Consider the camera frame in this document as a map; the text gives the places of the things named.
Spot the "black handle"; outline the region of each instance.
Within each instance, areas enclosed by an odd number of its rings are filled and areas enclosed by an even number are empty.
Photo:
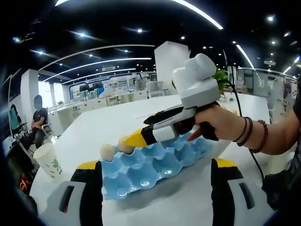
[[[212,107],[212,105],[218,105],[218,106],[219,106],[219,104],[215,101],[215,102],[213,102],[213,103],[211,103],[211,104],[208,104],[208,105],[204,105],[204,106],[198,107],[198,108],[197,108],[197,113],[198,113],[198,112],[201,112],[201,111],[204,111],[204,110],[206,110],[206,109]],[[202,134],[203,134],[203,137],[204,137],[205,139],[208,139],[208,140],[215,140],[215,141],[218,141],[218,140],[219,140],[219,139],[216,137],[216,135],[215,135],[215,131],[214,131],[215,128],[214,128],[210,123],[208,123],[207,121],[200,123],[200,124],[199,124],[199,127],[200,127],[200,129],[201,129],[201,131],[202,131]]]

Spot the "black ceiling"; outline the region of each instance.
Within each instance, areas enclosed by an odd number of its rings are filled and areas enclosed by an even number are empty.
[[[37,0],[35,3],[20,1],[18,9],[12,5],[7,20],[5,50],[7,70],[4,77],[20,67],[40,69],[64,56],[86,49],[120,45],[149,44],[155,47],[118,47],[100,49],[75,55],[46,67],[45,70],[62,71],[93,62],[127,58],[151,57],[148,61],[109,63],[123,68],[136,67],[136,71],[154,69],[154,49],[165,41],[188,45],[193,57],[205,53],[218,64],[250,67],[232,41],[236,41],[247,53],[255,68],[268,69],[264,60],[276,62],[272,70],[283,72],[300,54],[299,12],[294,1],[241,1],[241,0],[187,0],[205,11],[223,30],[192,10],[171,0],[69,0],[57,7],[54,1]],[[274,15],[269,23],[267,16]],[[24,40],[15,43],[13,37]],[[102,65],[93,65],[62,74],[78,78],[93,74]],[[290,74],[300,73],[292,67]]]

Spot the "egg carton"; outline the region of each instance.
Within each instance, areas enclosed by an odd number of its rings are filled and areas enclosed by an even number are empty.
[[[113,161],[100,160],[103,169],[105,200],[124,199],[129,193],[152,188],[157,181],[176,176],[184,167],[192,166],[211,151],[214,141],[202,137],[186,141],[190,135],[179,136],[169,144],[156,143],[135,148],[131,155],[117,147]]]

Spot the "paper cup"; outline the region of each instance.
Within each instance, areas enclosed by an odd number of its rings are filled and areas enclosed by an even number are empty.
[[[51,178],[56,179],[61,175],[62,168],[57,161],[52,144],[44,144],[39,147],[33,154],[33,157]]]

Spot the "potted plant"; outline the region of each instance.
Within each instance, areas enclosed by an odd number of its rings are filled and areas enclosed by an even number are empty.
[[[215,75],[213,76],[215,80],[220,80],[220,79],[227,79],[228,78],[228,73],[225,70],[217,70]],[[220,94],[224,94],[223,90],[225,88],[226,82],[221,82],[218,83],[218,89],[220,90]]]

